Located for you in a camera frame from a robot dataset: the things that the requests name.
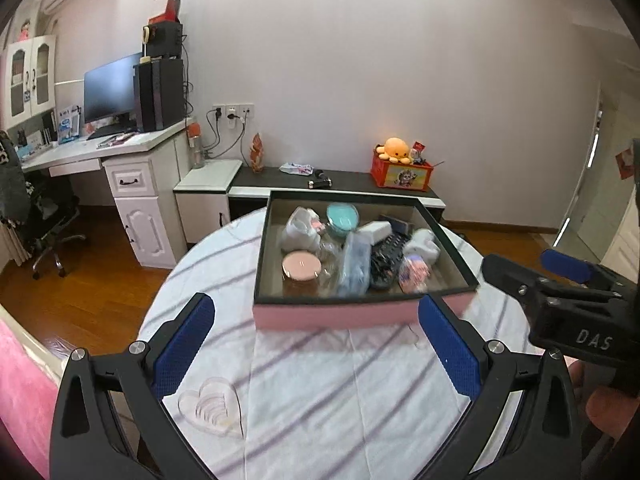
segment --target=curtain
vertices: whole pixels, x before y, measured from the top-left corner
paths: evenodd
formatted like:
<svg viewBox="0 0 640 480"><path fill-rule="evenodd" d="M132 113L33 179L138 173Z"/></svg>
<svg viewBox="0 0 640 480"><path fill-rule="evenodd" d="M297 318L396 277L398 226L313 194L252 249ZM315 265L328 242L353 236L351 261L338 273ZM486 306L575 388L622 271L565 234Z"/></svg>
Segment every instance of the curtain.
<svg viewBox="0 0 640 480"><path fill-rule="evenodd" d="M0 237L9 251L9 256L11 256L17 265L20 266L31 257L11 227L0 223Z"/></svg>

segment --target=open box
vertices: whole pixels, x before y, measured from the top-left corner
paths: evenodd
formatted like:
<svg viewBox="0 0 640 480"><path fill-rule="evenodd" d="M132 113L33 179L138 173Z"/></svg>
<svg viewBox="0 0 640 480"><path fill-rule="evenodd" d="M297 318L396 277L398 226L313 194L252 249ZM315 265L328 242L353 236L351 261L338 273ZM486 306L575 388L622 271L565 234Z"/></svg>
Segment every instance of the open box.
<svg viewBox="0 0 640 480"><path fill-rule="evenodd" d="M339 298L333 283L319 286L313 296L292 295L284 287L280 234L297 207L313 209L326 222L326 208L333 202L352 204L359 225L385 214L429 228L436 235L440 257L431 269L430 292L444 296L449 307L461 314L473 298L478 280L433 216L417 198L312 191L271 191L262 231L255 279L254 320L262 330L313 328L364 328L418 321L418 301L424 294L405 294L398 282L385 292L369 289L363 296Z"/></svg>

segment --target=teal lid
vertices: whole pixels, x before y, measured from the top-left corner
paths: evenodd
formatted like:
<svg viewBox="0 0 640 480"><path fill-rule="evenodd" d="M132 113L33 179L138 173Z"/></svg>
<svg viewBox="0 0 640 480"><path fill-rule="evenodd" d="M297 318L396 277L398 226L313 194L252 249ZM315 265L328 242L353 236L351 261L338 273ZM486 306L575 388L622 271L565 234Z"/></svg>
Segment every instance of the teal lid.
<svg viewBox="0 0 640 480"><path fill-rule="evenodd" d="M360 219L358 210L351 204L334 202L327 206L326 217L329 224L344 234L353 231Z"/></svg>

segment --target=white plug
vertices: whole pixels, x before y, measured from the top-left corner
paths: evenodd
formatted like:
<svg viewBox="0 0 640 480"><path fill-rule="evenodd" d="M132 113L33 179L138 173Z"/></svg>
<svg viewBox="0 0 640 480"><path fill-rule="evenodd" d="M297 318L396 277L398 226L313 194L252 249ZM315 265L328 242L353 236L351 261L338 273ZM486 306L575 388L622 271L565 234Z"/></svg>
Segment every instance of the white plug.
<svg viewBox="0 0 640 480"><path fill-rule="evenodd" d="M232 106L226 107L227 126L230 130L233 130L236 127L236 117L236 109Z"/></svg>

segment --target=monitor screen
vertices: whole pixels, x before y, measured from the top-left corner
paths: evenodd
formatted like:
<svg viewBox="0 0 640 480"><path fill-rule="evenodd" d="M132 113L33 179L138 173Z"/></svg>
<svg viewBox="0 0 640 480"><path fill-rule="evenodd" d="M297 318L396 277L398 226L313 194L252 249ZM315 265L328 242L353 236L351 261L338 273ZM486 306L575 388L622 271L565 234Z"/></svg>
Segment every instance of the monitor screen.
<svg viewBox="0 0 640 480"><path fill-rule="evenodd" d="M125 114L135 109L133 66L142 53L99 66L84 74L84 122Z"/></svg>

